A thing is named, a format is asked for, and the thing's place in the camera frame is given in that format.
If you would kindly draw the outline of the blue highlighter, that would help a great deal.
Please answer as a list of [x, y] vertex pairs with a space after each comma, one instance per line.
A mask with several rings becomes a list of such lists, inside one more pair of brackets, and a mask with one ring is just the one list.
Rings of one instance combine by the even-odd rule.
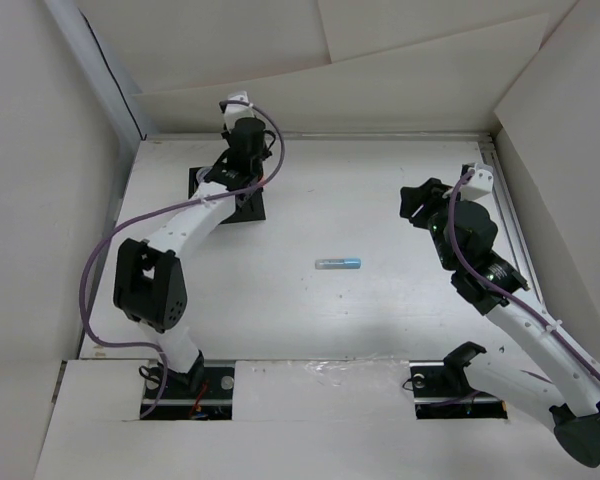
[[357, 270], [362, 266], [359, 258], [317, 259], [314, 262], [316, 270]]

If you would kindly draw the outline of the clear jar of paperclips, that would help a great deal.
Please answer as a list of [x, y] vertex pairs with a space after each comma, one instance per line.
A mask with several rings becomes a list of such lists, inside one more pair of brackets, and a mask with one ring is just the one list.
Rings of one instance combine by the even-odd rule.
[[196, 173], [196, 180], [198, 183], [203, 183], [205, 181], [206, 176], [210, 173], [210, 168], [202, 168]]

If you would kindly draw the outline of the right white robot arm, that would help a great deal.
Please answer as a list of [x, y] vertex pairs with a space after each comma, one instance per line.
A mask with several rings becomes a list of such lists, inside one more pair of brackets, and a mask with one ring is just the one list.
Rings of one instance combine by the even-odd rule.
[[477, 198], [468, 170], [455, 186], [430, 178], [400, 191], [401, 218], [429, 232], [443, 269], [458, 295], [513, 340], [540, 368], [542, 377], [506, 364], [466, 342], [443, 360], [442, 381], [453, 393], [484, 392], [512, 404], [544, 425], [578, 463], [600, 466], [600, 362], [545, 311], [527, 280], [498, 255], [498, 227]]

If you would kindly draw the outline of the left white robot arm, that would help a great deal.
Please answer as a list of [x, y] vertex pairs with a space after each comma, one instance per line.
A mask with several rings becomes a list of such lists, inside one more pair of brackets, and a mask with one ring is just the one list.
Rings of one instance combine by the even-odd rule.
[[196, 181], [192, 198], [201, 203], [118, 248], [114, 305], [166, 354], [158, 371], [167, 373], [167, 385], [181, 396], [197, 394], [204, 382], [203, 354], [183, 320], [188, 302], [183, 261], [217, 226], [266, 219], [259, 183], [271, 156], [268, 136], [275, 134], [262, 120], [237, 120], [223, 133], [228, 148]]

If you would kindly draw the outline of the black two-compartment organizer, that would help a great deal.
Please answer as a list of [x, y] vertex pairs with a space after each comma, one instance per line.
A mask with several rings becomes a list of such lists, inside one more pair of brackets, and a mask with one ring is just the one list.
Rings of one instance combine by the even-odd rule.
[[[188, 198], [191, 199], [196, 193], [200, 180], [199, 172], [207, 171], [208, 167], [192, 167], [188, 175]], [[236, 200], [236, 211], [222, 224], [236, 224], [254, 221], [264, 221], [266, 211], [263, 199], [263, 190], [256, 190], [248, 199], [240, 197]]]

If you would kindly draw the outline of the aluminium rail right edge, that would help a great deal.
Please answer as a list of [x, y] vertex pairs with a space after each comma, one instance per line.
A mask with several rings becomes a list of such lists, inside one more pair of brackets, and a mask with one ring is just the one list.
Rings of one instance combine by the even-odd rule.
[[503, 222], [505, 235], [513, 254], [513, 263], [528, 281], [529, 288], [534, 293], [537, 301], [543, 305], [544, 298], [541, 287], [534, 270], [522, 228], [515, 211], [514, 202], [509, 192], [504, 171], [501, 167], [497, 149], [491, 135], [482, 135], [481, 139], [478, 141], [478, 146], [483, 162], [490, 165], [495, 174], [495, 204]]

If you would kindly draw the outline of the aluminium rail edge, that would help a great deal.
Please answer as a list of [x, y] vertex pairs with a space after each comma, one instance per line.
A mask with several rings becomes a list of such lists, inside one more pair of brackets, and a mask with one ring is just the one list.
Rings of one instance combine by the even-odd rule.
[[528, 281], [529, 288], [534, 293], [537, 301], [543, 305], [544, 298], [541, 287], [534, 270], [522, 228], [515, 211], [514, 202], [509, 192], [504, 171], [501, 167], [497, 149], [491, 135], [482, 135], [481, 139], [478, 141], [478, 146], [483, 162], [490, 165], [495, 174], [495, 204], [503, 222], [505, 235], [513, 254], [513, 263]]
[[[486, 132], [376, 132], [376, 133], [283, 133], [290, 140], [364, 140], [364, 141], [432, 141], [432, 142], [476, 142], [491, 143]], [[147, 141], [202, 141], [221, 140], [220, 133], [168, 133], [148, 135]]]

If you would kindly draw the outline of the aluminium rail back edge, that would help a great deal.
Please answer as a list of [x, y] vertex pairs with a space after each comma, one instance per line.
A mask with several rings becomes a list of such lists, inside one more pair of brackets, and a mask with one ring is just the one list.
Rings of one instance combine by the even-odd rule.
[[[290, 140], [364, 140], [364, 141], [432, 141], [432, 142], [476, 142], [491, 143], [486, 132], [376, 132], [376, 133], [283, 133]], [[147, 141], [202, 141], [221, 140], [220, 133], [168, 133], [148, 135]]]

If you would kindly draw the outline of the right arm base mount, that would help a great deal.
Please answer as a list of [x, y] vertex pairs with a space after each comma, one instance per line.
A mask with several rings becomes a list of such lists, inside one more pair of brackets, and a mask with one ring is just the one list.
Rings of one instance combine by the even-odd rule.
[[500, 399], [469, 385], [465, 369], [486, 349], [465, 342], [442, 360], [412, 360], [402, 389], [411, 392], [417, 420], [507, 420]]

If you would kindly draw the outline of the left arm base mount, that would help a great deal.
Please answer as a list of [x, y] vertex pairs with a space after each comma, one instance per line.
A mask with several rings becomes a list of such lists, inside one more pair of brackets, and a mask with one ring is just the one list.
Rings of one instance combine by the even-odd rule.
[[141, 420], [227, 421], [232, 419], [235, 362], [198, 358], [189, 374], [168, 372], [159, 395], [163, 365], [152, 362], [138, 371], [144, 381]]

